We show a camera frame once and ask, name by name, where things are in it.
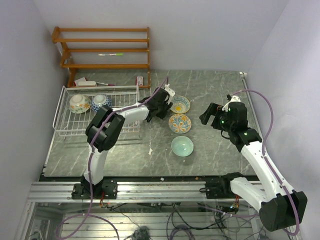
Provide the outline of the red patterned blue bowl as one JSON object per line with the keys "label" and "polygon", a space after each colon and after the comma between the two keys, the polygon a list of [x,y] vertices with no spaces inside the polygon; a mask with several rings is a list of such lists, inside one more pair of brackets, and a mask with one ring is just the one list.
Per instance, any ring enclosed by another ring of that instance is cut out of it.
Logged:
{"label": "red patterned blue bowl", "polygon": [[112,107],[112,100],[105,94],[96,95],[91,101],[91,109],[97,113],[101,107]]}

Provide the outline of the orange star leaf bowl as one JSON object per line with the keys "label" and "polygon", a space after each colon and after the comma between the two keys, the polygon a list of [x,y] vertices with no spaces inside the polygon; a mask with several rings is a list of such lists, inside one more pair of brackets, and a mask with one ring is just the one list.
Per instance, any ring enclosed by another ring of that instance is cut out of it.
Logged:
{"label": "orange star leaf bowl", "polygon": [[74,114],[82,114],[91,108],[91,100],[83,94],[76,94],[69,100],[69,110]]}

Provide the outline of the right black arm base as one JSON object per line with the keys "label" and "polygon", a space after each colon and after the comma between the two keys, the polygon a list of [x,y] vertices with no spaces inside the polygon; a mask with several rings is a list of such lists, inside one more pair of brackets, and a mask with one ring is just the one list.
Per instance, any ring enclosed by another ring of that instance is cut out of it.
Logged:
{"label": "right black arm base", "polygon": [[228,199],[234,196],[230,184],[225,181],[206,182],[199,192],[204,193],[207,199]]}

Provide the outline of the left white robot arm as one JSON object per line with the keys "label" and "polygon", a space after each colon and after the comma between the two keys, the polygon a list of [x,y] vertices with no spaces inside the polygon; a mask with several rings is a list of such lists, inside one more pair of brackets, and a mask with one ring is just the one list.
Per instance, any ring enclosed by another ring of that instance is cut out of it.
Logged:
{"label": "left white robot arm", "polygon": [[73,186],[73,200],[117,198],[118,185],[104,179],[104,166],[108,152],[117,143],[123,126],[136,121],[150,122],[152,118],[164,119],[173,105],[175,91],[166,83],[158,87],[150,97],[121,108],[101,107],[86,128],[85,135],[90,154],[87,168],[80,183]]}

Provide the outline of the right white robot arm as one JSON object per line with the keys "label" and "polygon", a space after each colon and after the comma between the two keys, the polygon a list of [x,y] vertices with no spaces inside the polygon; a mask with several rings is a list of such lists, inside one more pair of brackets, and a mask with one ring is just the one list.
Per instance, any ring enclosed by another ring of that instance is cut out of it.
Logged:
{"label": "right white robot arm", "polygon": [[220,186],[226,198],[238,195],[257,212],[263,226],[270,232],[302,223],[308,202],[303,191],[297,192],[282,176],[269,155],[263,151],[263,140],[259,133],[249,127],[247,108],[240,101],[229,101],[225,106],[210,103],[199,119],[206,125],[214,117],[211,126],[221,133],[227,132],[227,139],[247,159],[263,190],[250,183],[240,173],[225,175],[227,182]]}

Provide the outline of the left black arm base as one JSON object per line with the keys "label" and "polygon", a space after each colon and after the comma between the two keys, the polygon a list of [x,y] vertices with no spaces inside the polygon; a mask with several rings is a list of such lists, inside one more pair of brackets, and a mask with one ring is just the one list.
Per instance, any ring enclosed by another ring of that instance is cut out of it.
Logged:
{"label": "left black arm base", "polygon": [[91,186],[92,191],[90,183],[86,180],[84,180],[84,182],[74,184],[71,192],[71,198],[73,200],[90,200],[91,195],[94,200],[114,200],[117,198],[118,185],[115,182],[102,180],[96,185],[92,183]]}

